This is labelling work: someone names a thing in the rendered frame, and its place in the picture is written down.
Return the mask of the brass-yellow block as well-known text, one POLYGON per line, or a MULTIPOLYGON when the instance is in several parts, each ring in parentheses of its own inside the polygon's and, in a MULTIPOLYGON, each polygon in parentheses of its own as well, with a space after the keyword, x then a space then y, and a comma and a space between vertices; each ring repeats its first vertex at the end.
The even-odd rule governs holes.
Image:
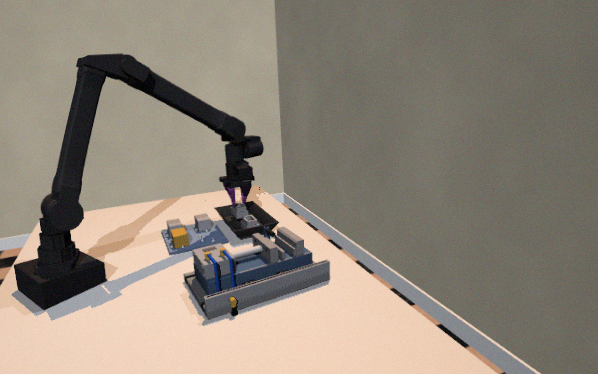
POLYGON ((175 248, 181 248, 182 245, 189 246, 188 234, 184 228, 173 229, 171 231, 172 242, 175 248), (173 241, 174 236, 174 241, 173 241))

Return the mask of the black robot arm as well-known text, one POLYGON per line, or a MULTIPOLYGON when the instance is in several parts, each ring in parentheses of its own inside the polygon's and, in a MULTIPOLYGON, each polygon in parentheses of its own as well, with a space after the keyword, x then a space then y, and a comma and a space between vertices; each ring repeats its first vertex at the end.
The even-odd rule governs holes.
POLYGON ((235 164, 225 163, 227 179, 238 180, 242 187, 252 182, 253 168, 244 158, 263 154, 260 136, 245 136, 246 127, 241 120, 212 107, 133 58, 127 54, 99 54, 77 60, 77 81, 53 179, 53 190, 41 203, 43 218, 39 220, 42 232, 39 233, 39 261, 34 267, 35 274, 73 271, 80 256, 80 249, 76 248, 75 241, 71 241, 70 230, 78 227, 84 219, 79 203, 82 175, 106 77, 120 79, 215 131, 221 136, 221 141, 230 142, 225 145, 226 161, 235 164), (244 162, 239 163, 242 160, 244 162))

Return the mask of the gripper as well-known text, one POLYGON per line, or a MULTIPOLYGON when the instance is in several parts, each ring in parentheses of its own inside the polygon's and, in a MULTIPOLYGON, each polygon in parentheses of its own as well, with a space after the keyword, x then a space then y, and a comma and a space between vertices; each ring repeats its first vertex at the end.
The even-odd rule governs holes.
POLYGON ((251 187, 252 187, 251 184, 249 186, 245 186, 245 187, 242 188, 242 186, 239 186, 239 183, 238 183, 237 180, 229 181, 226 178, 226 176, 219 177, 219 181, 223 182, 224 188, 225 187, 228 188, 228 190, 226 188, 225 189, 226 189, 228 195, 232 196, 232 198, 230 196, 230 199, 231 199, 231 202, 232 202, 232 204, 233 204, 234 207, 235 207, 235 204, 236 204, 236 202, 235 202, 235 188, 236 187, 240 187, 240 189, 241 189, 241 196, 242 196, 242 202, 243 202, 244 205, 246 204, 247 196, 248 196, 248 194, 249 194, 249 192, 251 190, 251 187), (246 189, 246 192, 244 192, 244 189, 246 189), (230 194, 229 194, 228 191, 230 191, 230 194))

